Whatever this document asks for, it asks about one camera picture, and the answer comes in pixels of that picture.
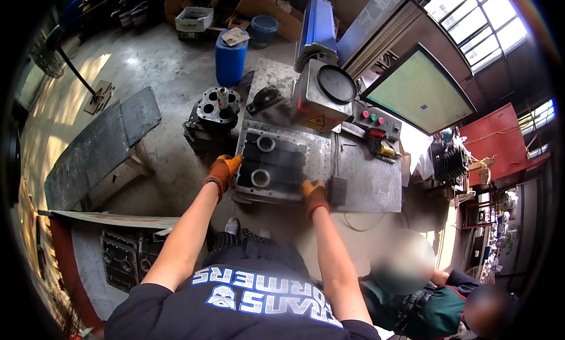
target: control panel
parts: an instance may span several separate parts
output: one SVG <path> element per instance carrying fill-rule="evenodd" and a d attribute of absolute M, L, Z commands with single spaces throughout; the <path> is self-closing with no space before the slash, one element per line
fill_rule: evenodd
<path fill-rule="evenodd" d="M 393 142 L 400 139 L 402 122 L 377 108 L 357 104 L 357 113 L 353 118 L 353 123 L 369 130 L 375 129 L 375 132 L 382 132 L 388 140 Z"/>

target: window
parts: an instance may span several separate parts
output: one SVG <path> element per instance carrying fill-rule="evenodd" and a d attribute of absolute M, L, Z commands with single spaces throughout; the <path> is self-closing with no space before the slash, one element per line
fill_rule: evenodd
<path fill-rule="evenodd" d="M 555 111 L 553 107 L 553 100 L 549 100 L 536 108 L 533 113 L 528 113 L 527 115 L 518 119 L 518 124 L 520 124 L 522 135 L 533 132 L 534 124 L 536 129 L 539 129 L 542 126 L 546 125 L 547 122 L 551 121 L 554 117 Z"/>
<path fill-rule="evenodd" d="M 451 35 L 473 71 L 526 38 L 508 0 L 432 0 L 426 11 Z"/>
<path fill-rule="evenodd" d="M 546 144 L 546 145 L 543 145 L 542 147 L 538 147 L 537 149 L 532 150 L 532 151 L 529 153 L 529 158 L 530 158 L 530 159 L 534 159 L 535 157 L 540 156 L 542 153 L 546 153 L 548 146 L 549 146 L 549 145 Z"/>

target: hand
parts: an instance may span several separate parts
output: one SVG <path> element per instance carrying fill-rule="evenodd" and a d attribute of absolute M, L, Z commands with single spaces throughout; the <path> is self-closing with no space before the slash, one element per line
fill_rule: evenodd
<path fill-rule="evenodd" d="M 328 194 L 322 182 L 318 181 L 312 185 L 311 181 L 304 181 L 302 183 L 302 195 L 306 201 L 306 216 L 309 220 L 312 218 L 312 212 L 315 208 L 323 206 L 329 212 Z"/>
<path fill-rule="evenodd" d="M 218 203 L 222 200 L 224 193 L 228 191 L 230 180 L 241 165 L 242 160 L 243 156 L 241 155 L 236 155 L 234 158 L 230 155 L 221 155 L 210 166 L 210 174 L 204 180 L 204 184 L 208 182 L 217 184 Z"/>

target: yellow tool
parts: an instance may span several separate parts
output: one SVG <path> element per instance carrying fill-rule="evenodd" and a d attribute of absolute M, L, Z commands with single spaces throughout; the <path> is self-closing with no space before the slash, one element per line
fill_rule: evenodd
<path fill-rule="evenodd" d="M 397 153 L 393 148 L 391 147 L 386 147 L 383 144 L 381 144 L 381 151 L 380 151 L 381 155 L 384 156 L 389 156 L 389 157 L 393 157 L 393 158 L 398 158 L 400 157 L 400 154 Z"/>

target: glove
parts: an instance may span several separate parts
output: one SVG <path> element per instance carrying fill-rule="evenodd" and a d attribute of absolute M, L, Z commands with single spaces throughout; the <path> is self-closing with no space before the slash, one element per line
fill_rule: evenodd
<path fill-rule="evenodd" d="M 204 184 L 208 182 L 216 183 L 218 203 L 222 201 L 222 196 L 228 191 L 230 180 L 241 165 L 242 160 L 243 156 L 241 155 L 236 155 L 234 158 L 230 155 L 221 155 L 210 166 L 210 174 L 204 180 Z"/>
<path fill-rule="evenodd" d="M 328 194 L 322 182 L 318 181 L 315 185 L 312 185 L 312 182 L 304 181 L 302 183 L 302 195 L 304 195 L 306 201 L 306 216 L 309 220 L 312 218 L 312 212 L 315 208 L 323 206 L 329 211 Z"/>

